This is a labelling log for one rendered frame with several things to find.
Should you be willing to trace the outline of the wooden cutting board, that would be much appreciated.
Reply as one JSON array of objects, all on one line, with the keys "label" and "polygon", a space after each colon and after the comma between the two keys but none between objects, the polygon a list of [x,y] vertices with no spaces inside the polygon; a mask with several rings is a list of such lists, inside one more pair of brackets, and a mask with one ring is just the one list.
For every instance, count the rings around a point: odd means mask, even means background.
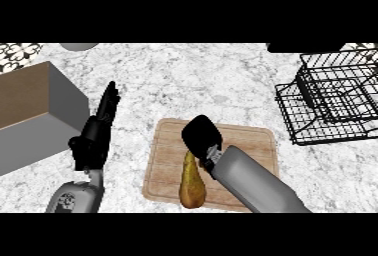
[{"label": "wooden cutting board", "polygon": [[[181,203],[179,186],[182,181],[184,160],[188,147],[182,140],[182,129],[188,120],[164,118],[159,121],[148,169],[145,173],[142,194],[153,201]],[[238,125],[216,125],[226,149],[235,145],[263,165],[275,176],[280,176],[275,136],[269,129]],[[241,201],[212,178],[203,168],[198,168],[206,184],[207,197],[204,207],[229,211],[249,212]]]}]

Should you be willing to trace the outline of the black appliance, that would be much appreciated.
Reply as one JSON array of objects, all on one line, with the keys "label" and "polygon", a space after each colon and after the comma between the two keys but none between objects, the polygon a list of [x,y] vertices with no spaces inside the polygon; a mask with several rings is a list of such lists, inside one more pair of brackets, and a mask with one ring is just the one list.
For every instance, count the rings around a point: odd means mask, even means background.
[{"label": "black appliance", "polygon": [[343,43],[269,43],[271,53],[316,53],[333,52],[343,48]]}]

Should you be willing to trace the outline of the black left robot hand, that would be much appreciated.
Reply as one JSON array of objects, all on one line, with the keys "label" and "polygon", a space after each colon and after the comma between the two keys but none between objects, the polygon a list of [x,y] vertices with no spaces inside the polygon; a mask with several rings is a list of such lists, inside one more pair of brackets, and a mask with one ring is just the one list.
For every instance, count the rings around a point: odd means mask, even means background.
[{"label": "black left robot hand", "polygon": [[120,99],[116,82],[111,81],[102,95],[96,114],[89,117],[82,134],[68,141],[76,160],[76,171],[104,168]]}]

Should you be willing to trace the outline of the grey and brown box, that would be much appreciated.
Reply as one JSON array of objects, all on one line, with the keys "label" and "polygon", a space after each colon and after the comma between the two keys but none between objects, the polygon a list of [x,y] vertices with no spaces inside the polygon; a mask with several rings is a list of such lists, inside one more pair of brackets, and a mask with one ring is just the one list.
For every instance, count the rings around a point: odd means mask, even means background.
[{"label": "grey and brown box", "polygon": [[0,75],[0,176],[68,149],[89,99],[51,62]]}]

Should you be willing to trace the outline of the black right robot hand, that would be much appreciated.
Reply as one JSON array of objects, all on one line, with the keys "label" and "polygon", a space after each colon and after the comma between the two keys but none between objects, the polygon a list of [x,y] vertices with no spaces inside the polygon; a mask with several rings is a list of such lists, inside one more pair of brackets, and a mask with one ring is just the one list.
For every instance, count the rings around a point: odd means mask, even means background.
[{"label": "black right robot hand", "polygon": [[222,150],[221,131],[206,115],[198,115],[182,130],[185,145],[203,163],[210,159],[210,150]]}]

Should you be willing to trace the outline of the brown sweet potato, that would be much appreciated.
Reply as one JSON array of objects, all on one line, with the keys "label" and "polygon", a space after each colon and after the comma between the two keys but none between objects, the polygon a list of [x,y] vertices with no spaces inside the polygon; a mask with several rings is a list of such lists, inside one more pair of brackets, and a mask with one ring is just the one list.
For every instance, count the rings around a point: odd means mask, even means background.
[{"label": "brown sweet potato", "polygon": [[200,208],[206,202],[207,190],[200,175],[195,156],[191,151],[187,152],[184,160],[184,172],[179,188],[181,203],[185,208]]}]

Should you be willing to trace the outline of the grey round object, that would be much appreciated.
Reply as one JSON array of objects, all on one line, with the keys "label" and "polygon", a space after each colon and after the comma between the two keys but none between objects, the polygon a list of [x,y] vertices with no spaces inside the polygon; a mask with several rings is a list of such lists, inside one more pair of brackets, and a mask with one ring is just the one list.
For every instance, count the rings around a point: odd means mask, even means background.
[{"label": "grey round object", "polygon": [[92,49],[96,46],[96,43],[63,43],[61,46],[68,51],[79,52]]}]

